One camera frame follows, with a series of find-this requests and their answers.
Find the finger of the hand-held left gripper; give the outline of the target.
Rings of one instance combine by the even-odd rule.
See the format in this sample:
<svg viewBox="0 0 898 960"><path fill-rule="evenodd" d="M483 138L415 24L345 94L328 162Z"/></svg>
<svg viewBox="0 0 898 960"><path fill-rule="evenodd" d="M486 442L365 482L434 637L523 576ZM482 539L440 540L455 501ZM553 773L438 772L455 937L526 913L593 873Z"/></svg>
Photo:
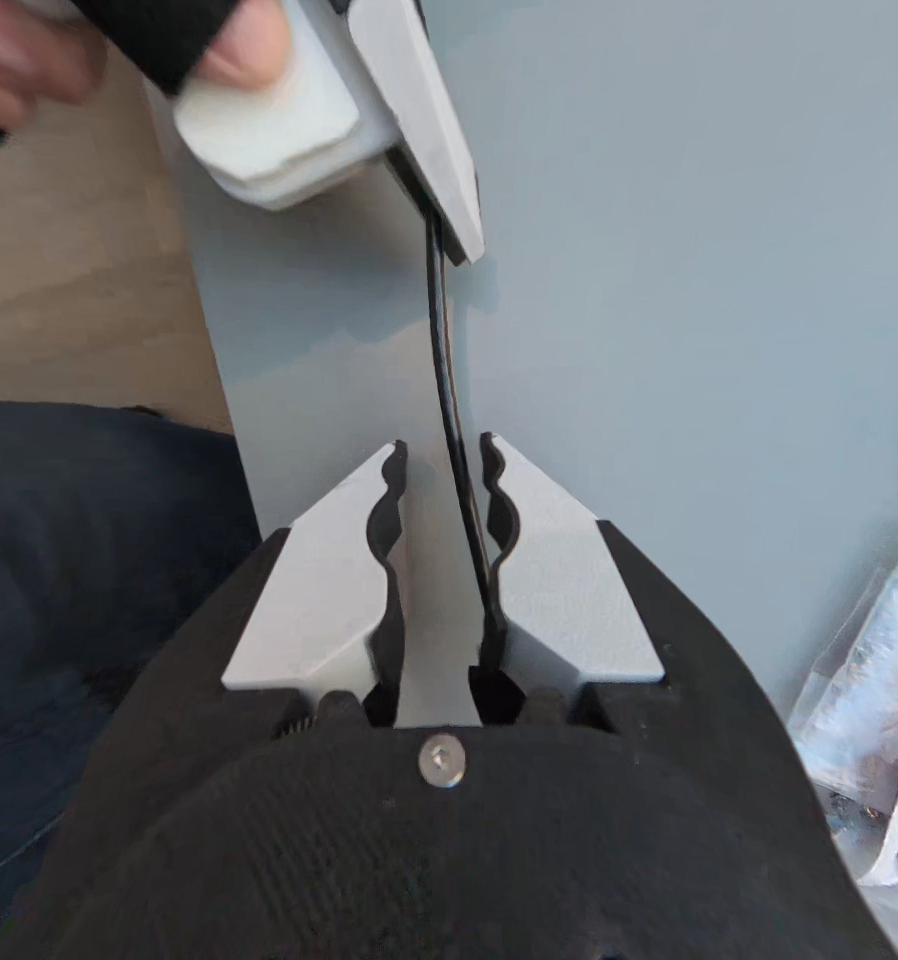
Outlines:
<svg viewBox="0 0 898 960"><path fill-rule="evenodd" d="M455 265L485 254L475 162L424 18L411 1L354 1L346 12L356 49L392 113L404 154L442 216Z"/></svg>

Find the clear bag of metal parts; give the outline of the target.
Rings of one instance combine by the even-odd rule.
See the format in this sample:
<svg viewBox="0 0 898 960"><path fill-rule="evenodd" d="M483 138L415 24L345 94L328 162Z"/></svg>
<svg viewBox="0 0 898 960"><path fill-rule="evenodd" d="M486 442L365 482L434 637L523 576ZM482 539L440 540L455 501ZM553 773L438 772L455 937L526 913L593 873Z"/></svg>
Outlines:
<svg viewBox="0 0 898 960"><path fill-rule="evenodd" d="M898 797L898 563L877 570L788 721L809 779L889 814Z"/></svg>

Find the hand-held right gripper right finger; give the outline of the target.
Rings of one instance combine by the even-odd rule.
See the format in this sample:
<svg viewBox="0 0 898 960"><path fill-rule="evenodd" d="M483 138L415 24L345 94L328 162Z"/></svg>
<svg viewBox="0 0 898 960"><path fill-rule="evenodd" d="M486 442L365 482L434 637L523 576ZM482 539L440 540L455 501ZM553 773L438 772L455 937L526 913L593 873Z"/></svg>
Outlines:
<svg viewBox="0 0 898 960"><path fill-rule="evenodd" d="M469 670L480 722L514 723L541 688L572 711L588 686L662 681L597 516L499 434L482 434L479 449L487 530L499 548Z"/></svg>

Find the grey desk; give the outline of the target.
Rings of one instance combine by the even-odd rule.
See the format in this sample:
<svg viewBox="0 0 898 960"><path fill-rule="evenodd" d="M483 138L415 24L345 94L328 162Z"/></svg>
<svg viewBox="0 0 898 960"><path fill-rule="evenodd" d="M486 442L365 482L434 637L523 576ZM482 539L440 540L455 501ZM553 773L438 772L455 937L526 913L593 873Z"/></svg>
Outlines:
<svg viewBox="0 0 898 960"><path fill-rule="evenodd" d="M488 255L449 279L467 438L635 540L784 713L898 552L898 2L425 2ZM406 722L480 628L424 331L374 172L284 214L170 129L263 534L409 445Z"/></svg>

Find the person's dark trousers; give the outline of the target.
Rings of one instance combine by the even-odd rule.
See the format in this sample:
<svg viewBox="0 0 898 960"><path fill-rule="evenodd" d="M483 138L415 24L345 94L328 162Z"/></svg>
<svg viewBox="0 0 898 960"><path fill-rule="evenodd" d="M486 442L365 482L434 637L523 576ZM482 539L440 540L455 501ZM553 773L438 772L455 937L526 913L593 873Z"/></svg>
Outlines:
<svg viewBox="0 0 898 960"><path fill-rule="evenodd" d="M0 401L0 926L120 700L260 541L232 436Z"/></svg>

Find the person's left hand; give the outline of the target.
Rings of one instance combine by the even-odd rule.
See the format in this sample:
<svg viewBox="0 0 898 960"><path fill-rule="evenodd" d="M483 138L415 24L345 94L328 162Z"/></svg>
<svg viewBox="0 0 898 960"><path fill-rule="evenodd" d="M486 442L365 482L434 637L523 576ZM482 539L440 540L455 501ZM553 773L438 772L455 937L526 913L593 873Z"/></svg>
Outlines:
<svg viewBox="0 0 898 960"><path fill-rule="evenodd" d="M0 130L25 124L40 100L78 104L99 86L110 46L167 95L191 76L262 90L292 50L281 2L76 2L59 22L0 2Z"/></svg>

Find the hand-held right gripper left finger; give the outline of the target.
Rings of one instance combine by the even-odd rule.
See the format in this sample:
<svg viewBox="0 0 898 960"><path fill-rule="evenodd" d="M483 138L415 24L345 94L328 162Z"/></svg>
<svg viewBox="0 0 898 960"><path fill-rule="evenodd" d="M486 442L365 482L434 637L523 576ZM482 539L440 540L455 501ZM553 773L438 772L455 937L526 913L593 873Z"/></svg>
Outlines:
<svg viewBox="0 0 898 960"><path fill-rule="evenodd" d="M403 532L407 445L382 446L302 513L222 673L226 690L344 691L375 727L394 725L405 618L389 556Z"/></svg>

